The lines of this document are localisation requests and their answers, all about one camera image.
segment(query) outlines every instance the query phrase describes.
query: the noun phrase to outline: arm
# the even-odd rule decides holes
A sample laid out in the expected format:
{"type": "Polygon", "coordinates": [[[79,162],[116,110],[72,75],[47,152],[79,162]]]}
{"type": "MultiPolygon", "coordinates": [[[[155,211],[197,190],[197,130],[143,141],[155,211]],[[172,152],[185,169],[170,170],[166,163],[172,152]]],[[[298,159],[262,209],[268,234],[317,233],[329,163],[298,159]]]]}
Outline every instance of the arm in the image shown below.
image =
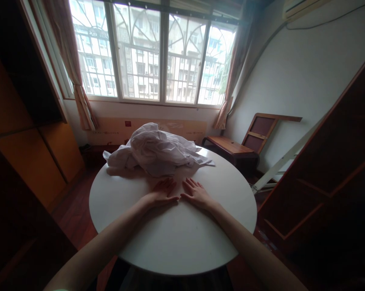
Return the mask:
{"type": "Polygon", "coordinates": [[[176,182],[173,179],[159,181],[151,193],[142,197],[78,251],[58,271],[44,290],[86,289],[104,266],[125,245],[127,237],[149,209],[179,199],[177,196],[169,197],[175,185],[176,182]]]}
{"type": "Polygon", "coordinates": [[[182,193],[181,197],[213,215],[240,255],[269,290],[307,290],[275,255],[214,201],[200,183],[187,178],[183,185],[189,194],[182,193]]]}

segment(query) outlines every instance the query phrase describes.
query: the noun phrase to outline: window sill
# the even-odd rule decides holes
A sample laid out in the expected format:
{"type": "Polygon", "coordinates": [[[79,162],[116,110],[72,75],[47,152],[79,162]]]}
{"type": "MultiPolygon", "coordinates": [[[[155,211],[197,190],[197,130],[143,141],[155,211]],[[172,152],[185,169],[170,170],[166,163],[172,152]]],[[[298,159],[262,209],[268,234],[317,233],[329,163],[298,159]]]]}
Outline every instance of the window sill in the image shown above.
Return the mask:
{"type": "MultiPolygon", "coordinates": [[[[207,105],[207,104],[186,104],[186,103],[172,103],[164,102],[161,103],[158,100],[135,100],[135,99],[123,99],[120,100],[118,97],[112,96],[95,96],[87,95],[90,102],[111,102],[111,103],[122,103],[122,104],[137,104],[137,105],[152,105],[152,106],[164,106],[164,107],[180,107],[180,108],[200,108],[200,109],[215,109],[219,110],[221,105],[207,105]]],[[[64,100],[73,100],[74,98],[64,98],[64,100]]]]}

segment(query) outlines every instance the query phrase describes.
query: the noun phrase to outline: white cloth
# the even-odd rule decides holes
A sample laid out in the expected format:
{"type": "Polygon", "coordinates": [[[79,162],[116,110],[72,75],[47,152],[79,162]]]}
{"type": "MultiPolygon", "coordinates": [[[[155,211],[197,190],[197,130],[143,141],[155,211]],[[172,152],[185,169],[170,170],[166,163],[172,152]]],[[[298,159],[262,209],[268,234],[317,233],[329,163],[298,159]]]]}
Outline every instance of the white cloth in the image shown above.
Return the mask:
{"type": "Polygon", "coordinates": [[[127,145],[121,145],[110,154],[103,152],[109,167],[133,169],[140,165],[153,177],[174,175],[177,166],[193,164],[214,166],[215,163],[197,152],[194,142],[181,136],[158,130],[155,123],[138,128],[127,145]]]}

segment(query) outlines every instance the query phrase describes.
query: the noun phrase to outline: cabinet door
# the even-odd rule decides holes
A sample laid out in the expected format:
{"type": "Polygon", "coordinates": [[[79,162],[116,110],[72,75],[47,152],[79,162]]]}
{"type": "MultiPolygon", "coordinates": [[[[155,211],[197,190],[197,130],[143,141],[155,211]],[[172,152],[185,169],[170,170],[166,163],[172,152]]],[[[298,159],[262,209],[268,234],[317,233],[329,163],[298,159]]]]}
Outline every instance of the cabinet door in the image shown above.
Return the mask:
{"type": "Polygon", "coordinates": [[[48,207],[66,183],[37,129],[0,138],[0,151],[48,207]]]}
{"type": "Polygon", "coordinates": [[[262,205],[259,225],[291,252],[365,187],[364,169],[365,64],[262,205]]]}
{"type": "Polygon", "coordinates": [[[70,125],[58,122],[40,127],[39,130],[65,175],[66,181],[70,182],[84,168],[84,161],[70,125]]]}
{"type": "Polygon", "coordinates": [[[32,125],[32,119],[0,61],[0,134],[32,125]]]}
{"type": "Polygon", "coordinates": [[[76,249],[0,153],[0,290],[43,290],[76,249]]]}

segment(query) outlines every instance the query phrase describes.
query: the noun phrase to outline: table top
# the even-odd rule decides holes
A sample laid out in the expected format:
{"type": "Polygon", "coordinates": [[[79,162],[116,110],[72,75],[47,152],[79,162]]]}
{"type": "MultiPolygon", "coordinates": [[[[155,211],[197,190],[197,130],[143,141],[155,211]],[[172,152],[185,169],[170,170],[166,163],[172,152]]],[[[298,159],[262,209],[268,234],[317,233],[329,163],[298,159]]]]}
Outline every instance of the table top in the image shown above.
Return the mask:
{"type": "Polygon", "coordinates": [[[237,143],[225,136],[208,136],[207,140],[221,147],[232,155],[249,154],[254,151],[240,143],[237,143]]]}
{"type": "MultiPolygon", "coordinates": [[[[177,168],[174,176],[177,186],[171,195],[183,193],[182,180],[192,177],[253,233],[257,209],[246,179],[219,155],[204,148],[199,154],[213,159],[216,166],[177,168]]],[[[159,180],[141,168],[114,172],[105,164],[93,181],[89,196],[89,210],[97,232],[133,206],[159,180]]],[[[175,205],[150,210],[118,256],[150,272],[192,275],[223,266],[237,254],[223,230],[209,216],[180,199],[175,205]]]]}

